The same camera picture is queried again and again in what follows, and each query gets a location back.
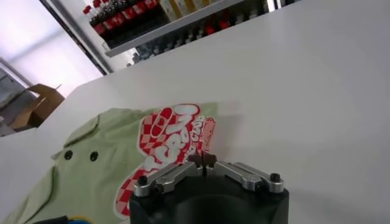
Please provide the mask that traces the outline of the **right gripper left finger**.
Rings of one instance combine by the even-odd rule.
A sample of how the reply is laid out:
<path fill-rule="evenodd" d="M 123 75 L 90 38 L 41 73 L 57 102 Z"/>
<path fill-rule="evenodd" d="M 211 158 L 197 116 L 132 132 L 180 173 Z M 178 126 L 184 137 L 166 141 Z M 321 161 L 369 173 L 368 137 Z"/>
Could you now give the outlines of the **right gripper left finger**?
<path fill-rule="evenodd" d="M 202 163 L 200 155 L 190 155 L 185 163 L 167 164 L 152 174 L 142 175 L 134 184 L 133 194 L 147 197 L 154 190 L 162 194 L 172 192 L 185 177 L 202 175 Z"/>

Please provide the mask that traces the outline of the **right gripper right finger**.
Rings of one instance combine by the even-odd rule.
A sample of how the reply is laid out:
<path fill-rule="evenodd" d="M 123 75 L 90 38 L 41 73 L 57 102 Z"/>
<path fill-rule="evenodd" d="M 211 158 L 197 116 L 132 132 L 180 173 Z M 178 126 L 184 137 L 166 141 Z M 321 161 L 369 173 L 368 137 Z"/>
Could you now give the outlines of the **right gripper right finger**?
<path fill-rule="evenodd" d="M 207 174 L 228 177 L 248 191 L 265 186 L 270 193 L 281 194 L 285 190 L 284 180 L 278 173 L 265 173 L 244 163 L 218 161 L 215 155 L 204 154 L 202 164 Z"/>

